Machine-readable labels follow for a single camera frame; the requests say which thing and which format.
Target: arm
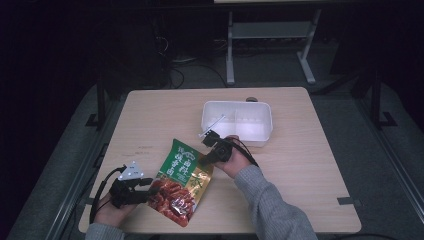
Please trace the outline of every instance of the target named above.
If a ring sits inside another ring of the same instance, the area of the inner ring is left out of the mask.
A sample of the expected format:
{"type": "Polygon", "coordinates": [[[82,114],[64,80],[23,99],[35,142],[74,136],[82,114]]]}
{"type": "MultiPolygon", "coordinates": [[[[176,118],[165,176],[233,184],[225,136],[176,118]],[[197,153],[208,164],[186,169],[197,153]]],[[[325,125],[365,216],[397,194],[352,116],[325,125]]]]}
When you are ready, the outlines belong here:
{"type": "Polygon", "coordinates": [[[243,168],[235,184],[249,203],[259,239],[317,239],[306,214],[283,201],[278,189],[253,165],[243,168]]]}
{"type": "Polygon", "coordinates": [[[110,193],[106,194],[98,204],[99,208],[94,222],[88,227],[86,240],[123,240],[125,234],[119,229],[122,221],[137,205],[123,205],[116,208],[110,202],[110,193]]]}

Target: snack bag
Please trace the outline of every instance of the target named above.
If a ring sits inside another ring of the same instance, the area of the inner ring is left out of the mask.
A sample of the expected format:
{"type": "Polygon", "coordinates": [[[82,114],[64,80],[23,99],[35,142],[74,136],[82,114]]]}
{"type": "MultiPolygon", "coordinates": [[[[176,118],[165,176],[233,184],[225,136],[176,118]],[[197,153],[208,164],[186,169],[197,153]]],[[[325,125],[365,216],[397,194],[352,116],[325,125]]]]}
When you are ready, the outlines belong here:
{"type": "Polygon", "coordinates": [[[172,149],[156,175],[151,188],[160,188],[147,205],[186,227],[212,177],[212,164],[202,166],[204,155],[173,140],[172,149]]]}

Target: white plastic container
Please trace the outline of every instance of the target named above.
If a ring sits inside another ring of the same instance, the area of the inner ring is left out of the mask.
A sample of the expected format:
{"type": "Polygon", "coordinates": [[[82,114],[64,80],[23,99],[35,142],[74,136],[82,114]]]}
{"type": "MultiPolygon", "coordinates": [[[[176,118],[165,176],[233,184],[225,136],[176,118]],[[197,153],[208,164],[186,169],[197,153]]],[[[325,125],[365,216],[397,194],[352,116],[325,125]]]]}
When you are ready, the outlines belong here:
{"type": "Polygon", "coordinates": [[[272,132],[271,107],[263,102],[209,101],[203,107],[202,129],[206,131],[221,116],[225,117],[212,127],[221,138],[238,135],[251,147],[263,147],[272,132]]]}

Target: green label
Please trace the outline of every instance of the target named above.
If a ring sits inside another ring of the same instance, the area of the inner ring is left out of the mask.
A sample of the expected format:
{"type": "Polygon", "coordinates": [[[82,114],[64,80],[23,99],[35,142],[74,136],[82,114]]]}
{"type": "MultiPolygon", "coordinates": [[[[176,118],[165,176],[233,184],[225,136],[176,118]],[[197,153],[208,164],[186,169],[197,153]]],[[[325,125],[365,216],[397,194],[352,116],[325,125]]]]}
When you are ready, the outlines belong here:
{"type": "Polygon", "coordinates": [[[159,172],[185,186],[196,168],[199,154],[197,150],[174,139],[172,149],[159,172]]]}

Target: gray sleeve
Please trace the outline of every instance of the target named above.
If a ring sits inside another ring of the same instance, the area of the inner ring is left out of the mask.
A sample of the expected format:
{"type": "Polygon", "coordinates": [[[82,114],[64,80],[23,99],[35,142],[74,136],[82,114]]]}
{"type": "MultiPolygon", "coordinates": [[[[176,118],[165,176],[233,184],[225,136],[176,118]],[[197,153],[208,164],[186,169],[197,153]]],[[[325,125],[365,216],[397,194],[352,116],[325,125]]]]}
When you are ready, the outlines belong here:
{"type": "Polygon", "coordinates": [[[234,181],[249,203],[259,239],[317,239],[306,214],[284,202],[278,189],[264,178],[258,167],[242,169],[234,181]]]}
{"type": "Polygon", "coordinates": [[[123,240],[124,237],[121,229],[99,223],[90,224],[85,234],[86,240],[123,240]]]}

